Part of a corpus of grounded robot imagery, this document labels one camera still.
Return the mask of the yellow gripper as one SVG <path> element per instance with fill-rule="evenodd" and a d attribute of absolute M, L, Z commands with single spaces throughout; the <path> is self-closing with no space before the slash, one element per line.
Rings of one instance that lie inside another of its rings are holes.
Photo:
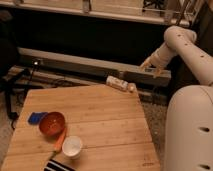
<path fill-rule="evenodd" d="M 163 71 L 163 67 L 161 66 L 161 61 L 156 57 L 148 57 L 141 65 L 140 69 L 145 70 L 151 66 L 155 67 L 153 77 L 157 78 Z"/>

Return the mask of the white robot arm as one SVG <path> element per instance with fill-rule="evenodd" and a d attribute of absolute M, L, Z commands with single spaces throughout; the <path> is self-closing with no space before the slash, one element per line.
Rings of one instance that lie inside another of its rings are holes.
<path fill-rule="evenodd" d="M 197 34 L 180 26 L 164 32 L 164 42 L 140 65 L 159 75 L 179 56 L 196 79 L 172 96 L 166 118 L 163 171 L 213 171 L 213 56 L 195 45 Z"/>

